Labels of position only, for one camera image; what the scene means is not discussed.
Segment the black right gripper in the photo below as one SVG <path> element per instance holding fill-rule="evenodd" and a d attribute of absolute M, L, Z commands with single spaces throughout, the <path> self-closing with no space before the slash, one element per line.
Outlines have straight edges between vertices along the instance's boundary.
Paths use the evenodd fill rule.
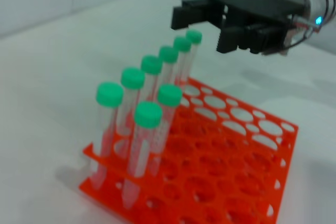
<path fill-rule="evenodd" d="M 226 54 L 249 49 L 252 54 L 271 54 L 285 49 L 288 31 L 294 28 L 289 15 L 302 15 L 302 4 L 291 0 L 210 0 L 227 6 L 216 51 Z M 172 29 L 207 21 L 209 0 L 182 0 L 172 12 Z"/>

